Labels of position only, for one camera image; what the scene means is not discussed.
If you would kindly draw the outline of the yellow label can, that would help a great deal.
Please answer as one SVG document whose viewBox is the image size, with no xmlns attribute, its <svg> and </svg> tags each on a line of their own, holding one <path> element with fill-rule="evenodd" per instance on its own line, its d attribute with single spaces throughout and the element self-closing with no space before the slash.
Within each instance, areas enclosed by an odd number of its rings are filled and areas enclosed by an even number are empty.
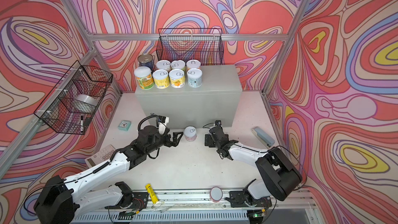
<svg viewBox="0 0 398 224">
<path fill-rule="evenodd" d="M 185 86 L 185 73 L 182 69 L 173 69 L 169 72 L 170 84 L 173 88 L 182 88 Z"/>
<path fill-rule="evenodd" d="M 152 73 L 155 86 L 158 89 L 165 89 L 170 85 L 169 73 L 167 70 L 158 69 Z"/>
</svg>

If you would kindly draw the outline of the white lid can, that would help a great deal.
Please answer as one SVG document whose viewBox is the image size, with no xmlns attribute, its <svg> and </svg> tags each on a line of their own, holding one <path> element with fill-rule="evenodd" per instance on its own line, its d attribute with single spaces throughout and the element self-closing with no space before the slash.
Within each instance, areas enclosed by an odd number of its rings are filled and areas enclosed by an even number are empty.
<svg viewBox="0 0 398 224">
<path fill-rule="evenodd" d="M 203 72 L 198 68 L 192 68 L 187 71 L 188 85 L 191 88 L 198 88 L 202 85 Z"/>
</svg>

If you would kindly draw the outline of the green yellow peach can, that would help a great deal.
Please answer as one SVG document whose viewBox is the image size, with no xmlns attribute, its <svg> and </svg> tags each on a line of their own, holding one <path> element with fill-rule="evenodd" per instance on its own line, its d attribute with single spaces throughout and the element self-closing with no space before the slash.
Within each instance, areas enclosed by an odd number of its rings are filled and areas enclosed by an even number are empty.
<svg viewBox="0 0 398 224">
<path fill-rule="evenodd" d="M 143 90 L 153 88 L 154 80 L 152 78 L 152 71 L 146 66 L 140 66 L 134 71 L 134 76 L 137 79 L 138 86 Z"/>
</svg>

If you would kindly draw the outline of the green label can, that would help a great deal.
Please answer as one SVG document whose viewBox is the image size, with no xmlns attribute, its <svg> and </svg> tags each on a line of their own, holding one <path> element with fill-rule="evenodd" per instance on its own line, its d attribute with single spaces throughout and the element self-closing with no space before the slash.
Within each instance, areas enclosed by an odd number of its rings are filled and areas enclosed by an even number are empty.
<svg viewBox="0 0 398 224">
<path fill-rule="evenodd" d="M 171 63 L 172 70 L 181 69 L 182 71 L 186 71 L 186 63 L 183 60 L 176 60 Z"/>
</svg>

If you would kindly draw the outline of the pink label can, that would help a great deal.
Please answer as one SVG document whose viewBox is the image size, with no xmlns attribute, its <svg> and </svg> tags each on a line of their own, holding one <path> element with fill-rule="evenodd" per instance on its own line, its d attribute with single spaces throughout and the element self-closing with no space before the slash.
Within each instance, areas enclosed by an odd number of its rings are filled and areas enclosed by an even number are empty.
<svg viewBox="0 0 398 224">
<path fill-rule="evenodd" d="M 156 63 L 155 66 L 156 66 L 157 69 L 163 69 L 163 70 L 166 70 L 168 72 L 172 70 L 171 69 L 171 62 L 168 61 L 168 60 L 160 60 L 160 61 L 158 61 Z"/>
</svg>

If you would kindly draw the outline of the dark blue tin can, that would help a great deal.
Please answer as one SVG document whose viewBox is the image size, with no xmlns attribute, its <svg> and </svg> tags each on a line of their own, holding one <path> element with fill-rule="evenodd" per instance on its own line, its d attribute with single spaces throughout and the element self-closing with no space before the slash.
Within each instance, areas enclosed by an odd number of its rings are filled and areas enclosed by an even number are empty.
<svg viewBox="0 0 398 224">
<path fill-rule="evenodd" d="M 148 68 L 150 68 L 151 70 L 153 70 L 154 68 L 154 56 L 151 54 L 142 54 L 139 55 L 138 58 L 138 66 L 142 67 L 142 66 L 146 66 Z"/>
</svg>

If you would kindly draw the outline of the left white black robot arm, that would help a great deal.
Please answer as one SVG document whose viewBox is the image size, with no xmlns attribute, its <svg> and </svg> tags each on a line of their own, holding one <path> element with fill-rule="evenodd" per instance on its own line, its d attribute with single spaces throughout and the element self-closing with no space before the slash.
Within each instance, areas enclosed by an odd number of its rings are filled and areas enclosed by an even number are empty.
<svg viewBox="0 0 398 224">
<path fill-rule="evenodd" d="M 125 173 L 159 152 L 162 146 L 178 146 L 183 132 L 170 133 L 169 118 L 150 115 L 138 124 L 138 137 L 129 145 L 116 149 L 111 157 L 85 171 L 67 178 L 54 176 L 43 187 L 34 204 L 42 224 L 69 224 L 91 211 L 115 206 L 130 208 L 134 194 L 125 182 L 95 190 L 103 182 Z"/>
</svg>

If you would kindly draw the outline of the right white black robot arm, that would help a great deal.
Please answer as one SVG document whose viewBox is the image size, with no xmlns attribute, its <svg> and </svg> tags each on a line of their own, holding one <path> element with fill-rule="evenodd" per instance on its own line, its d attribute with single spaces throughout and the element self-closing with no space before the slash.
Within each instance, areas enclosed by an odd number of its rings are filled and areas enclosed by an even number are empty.
<svg viewBox="0 0 398 224">
<path fill-rule="evenodd" d="M 239 198 L 228 198 L 232 205 L 255 207 L 260 200 L 271 196 L 284 201 L 303 180 L 302 174 L 278 147 L 256 149 L 230 140 L 220 125 L 208 129 L 205 145 L 215 148 L 221 159 L 243 162 L 257 168 L 260 173 L 261 179 L 253 179 L 239 192 Z"/>
</svg>

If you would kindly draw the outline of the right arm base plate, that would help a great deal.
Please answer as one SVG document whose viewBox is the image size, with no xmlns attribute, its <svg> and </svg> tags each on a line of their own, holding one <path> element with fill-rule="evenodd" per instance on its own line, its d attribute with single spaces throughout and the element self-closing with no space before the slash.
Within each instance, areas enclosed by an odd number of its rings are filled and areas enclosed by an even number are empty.
<svg viewBox="0 0 398 224">
<path fill-rule="evenodd" d="M 262 197 L 260 199 L 253 198 L 247 191 L 230 191 L 229 197 L 226 197 L 226 201 L 231 204 L 232 208 L 238 207 L 261 207 L 268 209 L 272 206 L 270 197 Z"/>
</svg>

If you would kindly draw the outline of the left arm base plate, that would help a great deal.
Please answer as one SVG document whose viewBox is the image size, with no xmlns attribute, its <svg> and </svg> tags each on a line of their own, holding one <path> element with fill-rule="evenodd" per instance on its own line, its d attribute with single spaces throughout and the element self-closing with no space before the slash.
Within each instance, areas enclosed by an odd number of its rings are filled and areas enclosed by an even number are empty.
<svg viewBox="0 0 398 224">
<path fill-rule="evenodd" d="M 121 211 L 142 211 L 147 208 L 149 193 L 134 191 L 130 197 L 123 197 L 121 202 L 114 206 L 106 206 L 105 209 L 117 209 Z"/>
</svg>

